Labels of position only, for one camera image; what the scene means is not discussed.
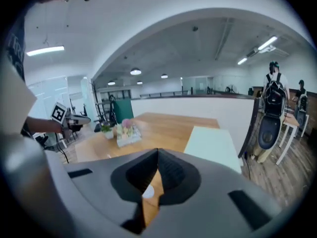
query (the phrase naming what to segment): person's arm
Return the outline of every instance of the person's arm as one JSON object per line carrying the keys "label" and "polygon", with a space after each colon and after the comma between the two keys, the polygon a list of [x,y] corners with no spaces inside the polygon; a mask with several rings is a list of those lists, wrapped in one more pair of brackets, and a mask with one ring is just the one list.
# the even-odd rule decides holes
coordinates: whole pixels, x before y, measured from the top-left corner
{"label": "person's arm", "polygon": [[266,76],[264,76],[262,96],[265,93],[267,83],[268,83],[268,80]]}
{"label": "person's arm", "polygon": [[27,117],[26,124],[30,132],[55,132],[62,133],[61,125],[57,121],[37,119],[32,117]]}
{"label": "person's arm", "polygon": [[287,99],[289,100],[290,96],[289,96],[289,89],[288,89],[288,85],[285,86],[285,90],[287,92]]}
{"label": "person's arm", "polygon": [[292,101],[297,102],[299,100],[299,97],[301,96],[300,92],[297,90],[296,95],[292,98]]}
{"label": "person's arm", "polygon": [[290,95],[289,95],[289,88],[288,88],[288,80],[287,78],[285,77],[285,85],[284,85],[284,89],[286,90],[286,93],[287,93],[287,99],[289,100],[290,98]]}

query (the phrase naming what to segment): potted plant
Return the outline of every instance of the potted plant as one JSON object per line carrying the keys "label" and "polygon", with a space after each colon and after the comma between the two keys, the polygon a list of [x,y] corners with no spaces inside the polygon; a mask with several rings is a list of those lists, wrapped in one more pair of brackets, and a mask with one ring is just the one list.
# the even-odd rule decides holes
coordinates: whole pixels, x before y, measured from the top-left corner
{"label": "potted plant", "polygon": [[113,131],[109,125],[101,125],[101,131],[105,134],[107,139],[113,138]]}

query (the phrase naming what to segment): recessed light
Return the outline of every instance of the recessed light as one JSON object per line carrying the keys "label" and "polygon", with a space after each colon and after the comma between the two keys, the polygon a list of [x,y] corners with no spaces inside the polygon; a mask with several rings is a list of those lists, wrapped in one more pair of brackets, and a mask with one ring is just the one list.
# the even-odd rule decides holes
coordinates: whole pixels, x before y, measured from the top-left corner
{"label": "recessed light", "polygon": [[45,49],[39,49],[39,50],[34,50],[27,52],[26,54],[31,57],[39,54],[44,54],[48,52],[55,52],[55,51],[63,51],[65,50],[64,46],[59,46],[59,47],[51,47],[51,48],[45,48]]}
{"label": "recessed light", "polygon": [[272,36],[267,42],[263,43],[261,46],[258,47],[258,50],[264,49],[266,46],[270,45],[271,43],[277,40],[276,36]]}
{"label": "recessed light", "polygon": [[240,60],[240,61],[238,62],[238,65],[244,63],[246,60],[248,60],[248,59],[247,59],[247,58],[243,58],[242,60]]}
{"label": "recessed light", "polygon": [[140,75],[140,74],[141,74],[141,70],[138,69],[138,68],[133,68],[133,69],[130,71],[130,74],[131,74],[131,75]]}

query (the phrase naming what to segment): desk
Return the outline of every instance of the desk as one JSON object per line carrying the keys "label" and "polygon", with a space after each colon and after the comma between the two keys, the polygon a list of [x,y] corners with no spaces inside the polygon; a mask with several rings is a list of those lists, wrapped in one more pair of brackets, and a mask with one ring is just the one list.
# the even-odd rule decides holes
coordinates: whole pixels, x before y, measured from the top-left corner
{"label": "desk", "polygon": [[292,114],[287,114],[283,124],[285,124],[287,127],[286,127],[286,130],[285,130],[284,135],[282,137],[282,141],[281,141],[281,143],[278,146],[279,148],[281,148],[283,143],[284,143],[284,140],[285,140],[286,135],[288,133],[289,127],[292,127],[293,130],[292,130],[292,134],[291,134],[291,136],[290,136],[290,138],[289,138],[289,140],[288,140],[288,142],[287,142],[287,144],[285,146],[285,149],[282,152],[282,155],[279,157],[279,159],[276,162],[277,165],[279,165],[281,163],[282,159],[286,155],[286,152],[287,152],[288,148],[290,147],[290,145],[291,145],[291,143],[293,141],[293,138],[295,137],[295,134],[297,132],[297,128],[299,127],[299,123],[296,121],[294,115],[292,115]]}
{"label": "desk", "polygon": [[[291,109],[291,108],[285,108],[285,110],[286,111],[291,111],[292,112],[292,114],[294,114],[294,110],[293,109]],[[306,118],[305,118],[305,124],[304,124],[304,128],[303,128],[303,131],[302,131],[302,134],[301,134],[301,137],[303,137],[304,136],[304,133],[305,133],[305,130],[306,130],[306,127],[307,127],[307,123],[308,123],[308,119],[309,119],[309,115],[308,114],[306,114]]]}
{"label": "desk", "polygon": [[[166,148],[184,152],[194,126],[219,128],[218,122],[215,119],[154,113],[144,113],[132,120],[142,135],[141,141],[119,148],[116,138],[107,140],[101,132],[98,132],[91,139],[90,146],[86,143],[86,141],[90,139],[75,146],[78,161],[88,161],[87,156],[91,155],[92,151],[96,154],[95,159],[107,159],[153,148]],[[155,191],[154,197],[143,198],[143,211],[146,225],[148,225],[158,213],[159,196],[163,194],[162,181],[158,171],[151,185]]]}

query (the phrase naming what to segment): flower arrangement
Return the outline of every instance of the flower arrangement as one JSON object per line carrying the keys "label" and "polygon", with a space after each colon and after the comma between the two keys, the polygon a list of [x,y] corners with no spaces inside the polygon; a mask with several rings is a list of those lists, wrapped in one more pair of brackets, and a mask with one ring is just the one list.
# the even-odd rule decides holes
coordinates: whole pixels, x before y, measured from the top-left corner
{"label": "flower arrangement", "polygon": [[103,133],[105,133],[105,132],[111,131],[111,128],[110,128],[109,125],[104,125],[104,124],[102,124],[102,125],[101,125],[101,131],[102,131]]}
{"label": "flower arrangement", "polygon": [[107,139],[112,139],[113,138],[113,131],[110,128],[109,125],[104,125],[103,123],[101,124],[101,132],[105,134]]}
{"label": "flower arrangement", "polygon": [[139,130],[129,119],[117,125],[117,144],[119,147],[141,140]]}

